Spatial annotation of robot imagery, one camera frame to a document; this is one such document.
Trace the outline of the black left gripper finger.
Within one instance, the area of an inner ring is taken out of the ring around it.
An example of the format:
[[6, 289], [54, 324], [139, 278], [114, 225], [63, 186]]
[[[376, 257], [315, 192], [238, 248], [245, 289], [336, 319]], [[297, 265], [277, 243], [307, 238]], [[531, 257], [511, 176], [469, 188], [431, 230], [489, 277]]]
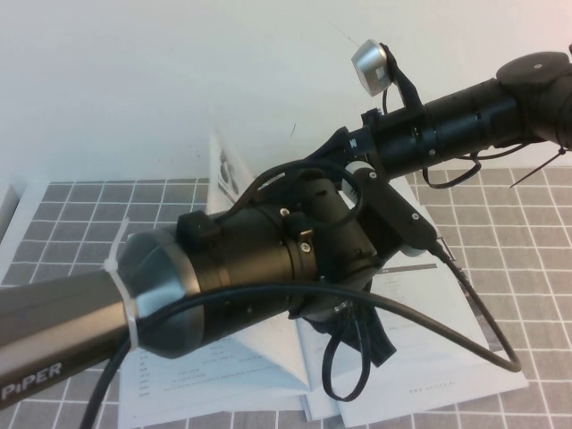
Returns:
[[375, 367], [380, 367], [396, 352], [373, 307], [361, 307], [357, 316], [362, 350]]

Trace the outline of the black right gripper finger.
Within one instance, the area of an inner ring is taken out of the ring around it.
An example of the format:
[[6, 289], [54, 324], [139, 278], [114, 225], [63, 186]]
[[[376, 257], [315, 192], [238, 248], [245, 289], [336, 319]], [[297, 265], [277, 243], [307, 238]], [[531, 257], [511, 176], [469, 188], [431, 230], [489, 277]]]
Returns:
[[343, 164], [348, 159], [346, 154], [348, 147], [349, 130], [346, 127], [341, 127], [337, 129], [322, 146], [310, 154], [307, 160]]

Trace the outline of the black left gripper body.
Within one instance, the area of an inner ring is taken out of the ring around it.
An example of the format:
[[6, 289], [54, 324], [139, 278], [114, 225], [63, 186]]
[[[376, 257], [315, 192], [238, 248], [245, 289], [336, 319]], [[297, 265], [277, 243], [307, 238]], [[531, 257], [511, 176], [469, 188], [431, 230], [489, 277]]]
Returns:
[[344, 326], [346, 319], [350, 319], [353, 315], [365, 325], [367, 333], [380, 333], [381, 322], [371, 305], [332, 293], [338, 288], [344, 292], [367, 294], [371, 291], [375, 274], [375, 268], [366, 268], [340, 279], [321, 279], [318, 284], [327, 287], [329, 293], [306, 292], [304, 303], [296, 313], [296, 317], [303, 318], [320, 333], [333, 333], [334, 328], [340, 324]]

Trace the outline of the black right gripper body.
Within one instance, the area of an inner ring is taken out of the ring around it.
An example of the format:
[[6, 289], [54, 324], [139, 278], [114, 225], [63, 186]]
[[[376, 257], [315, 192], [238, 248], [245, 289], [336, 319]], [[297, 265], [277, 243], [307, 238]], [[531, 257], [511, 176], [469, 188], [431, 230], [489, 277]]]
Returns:
[[375, 169], [381, 168], [377, 145], [374, 135], [368, 126], [350, 131], [348, 135], [348, 148], [346, 150], [346, 164], [363, 161]]

